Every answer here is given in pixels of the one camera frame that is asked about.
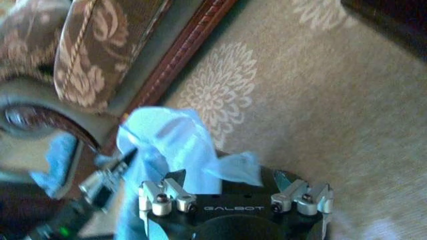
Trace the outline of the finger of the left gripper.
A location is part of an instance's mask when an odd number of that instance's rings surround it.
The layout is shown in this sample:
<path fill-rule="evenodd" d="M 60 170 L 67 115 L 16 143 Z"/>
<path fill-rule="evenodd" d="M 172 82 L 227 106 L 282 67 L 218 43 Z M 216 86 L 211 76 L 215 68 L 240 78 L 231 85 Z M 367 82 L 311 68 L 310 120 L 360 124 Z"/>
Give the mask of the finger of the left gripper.
<path fill-rule="evenodd" d="M 131 167 L 138 149 L 129 150 L 112 166 L 95 171 L 79 185 L 85 202 L 93 208 L 107 208 L 116 194 L 120 180 Z"/>

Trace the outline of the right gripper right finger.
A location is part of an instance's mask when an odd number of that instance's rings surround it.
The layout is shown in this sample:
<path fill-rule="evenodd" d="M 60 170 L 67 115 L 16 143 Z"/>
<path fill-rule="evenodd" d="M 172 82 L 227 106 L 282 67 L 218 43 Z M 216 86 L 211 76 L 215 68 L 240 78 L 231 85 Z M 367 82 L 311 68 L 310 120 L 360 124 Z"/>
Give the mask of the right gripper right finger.
<path fill-rule="evenodd" d="M 282 214 L 292 210 L 302 215 L 331 214 L 334 211 L 335 193 L 331 185 L 322 182 L 314 186 L 303 179 L 290 180 L 284 171 L 274 172 L 279 192 L 271 195 L 271 210 Z"/>

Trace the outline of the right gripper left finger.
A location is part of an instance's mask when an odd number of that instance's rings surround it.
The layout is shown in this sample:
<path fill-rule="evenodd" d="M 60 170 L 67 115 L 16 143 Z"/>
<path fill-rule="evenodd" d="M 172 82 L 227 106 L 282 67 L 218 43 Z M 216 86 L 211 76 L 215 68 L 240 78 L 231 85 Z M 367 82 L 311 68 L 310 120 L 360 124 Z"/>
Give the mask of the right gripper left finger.
<path fill-rule="evenodd" d="M 172 206 L 179 212 L 192 214 L 198 211 L 198 197 L 184 188 L 187 171 L 184 169 L 168 172 L 164 179 L 156 183 L 151 180 L 139 186 L 139 212 L 152 212 L 155 216 L 167 216 Z"/>

